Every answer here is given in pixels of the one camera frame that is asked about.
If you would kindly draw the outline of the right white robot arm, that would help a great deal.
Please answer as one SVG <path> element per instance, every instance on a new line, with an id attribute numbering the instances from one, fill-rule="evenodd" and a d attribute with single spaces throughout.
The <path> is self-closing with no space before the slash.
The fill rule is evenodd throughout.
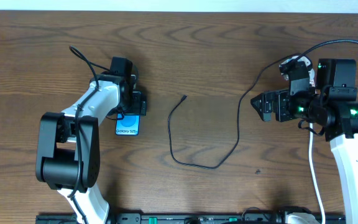
<path id="1" fill-rule="evenodd" d="M 263 121 L 271 114 L 279 122 L 299 119 L 318 124 L 329 143 L 341 180 L 345 216 L 348 223 L 358 223 L 358 101 L 355 88 L 325 86 L 320 93 L 289 90 L 266 91 L 250 103 Z"/>

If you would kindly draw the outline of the blue Samsung smartphone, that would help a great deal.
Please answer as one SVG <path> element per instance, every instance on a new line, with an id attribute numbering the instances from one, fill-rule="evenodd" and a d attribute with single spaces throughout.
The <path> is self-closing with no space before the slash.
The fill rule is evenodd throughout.
<path id="1" fill-rule="evenodd" d="M 116 135 L 137 136 L 139 134 L 140 116 L 135 115 L 117 115 Z"/>

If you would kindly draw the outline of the white power strip socket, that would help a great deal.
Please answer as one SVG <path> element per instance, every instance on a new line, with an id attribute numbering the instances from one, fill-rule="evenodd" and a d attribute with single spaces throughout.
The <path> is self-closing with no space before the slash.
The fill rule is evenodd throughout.
<path id="1" fill-rule="evenodd" d="M 313 63 L 307 56 L 297 59 L 298 55 L 290 56 L 279 65 L 281 76 L 286 81 L 309 81 L 309 86 L 315 87 L 315 70 Z"/>

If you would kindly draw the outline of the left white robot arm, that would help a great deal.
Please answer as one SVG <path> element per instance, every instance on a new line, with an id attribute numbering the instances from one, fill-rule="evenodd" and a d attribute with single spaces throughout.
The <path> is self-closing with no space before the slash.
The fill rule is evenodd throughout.
<path id="1" fill-rule="evenodd" d="M 40 119 L 35 176 L 68 201 L 77 223 L 115 223 L 97 184 L 101 165 L 99 126 L 146 114 L 146 98 L 135 90 L 138 76 L 104 72 L 89 82 L 73 105 Z"/>

